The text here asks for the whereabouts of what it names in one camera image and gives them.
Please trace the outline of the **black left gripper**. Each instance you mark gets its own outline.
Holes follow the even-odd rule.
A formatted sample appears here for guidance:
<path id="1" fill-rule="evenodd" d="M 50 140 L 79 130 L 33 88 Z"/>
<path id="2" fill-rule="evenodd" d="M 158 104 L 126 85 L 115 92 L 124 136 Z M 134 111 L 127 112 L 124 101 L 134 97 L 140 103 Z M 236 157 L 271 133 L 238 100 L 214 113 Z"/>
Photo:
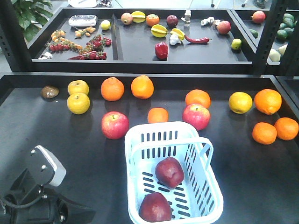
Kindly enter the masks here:
<path id="1" fill-rule="evenodd" d="M 37 184 L 28 170 L 0 198 L 2 224 L 90 224 L 95 213 Z"/>

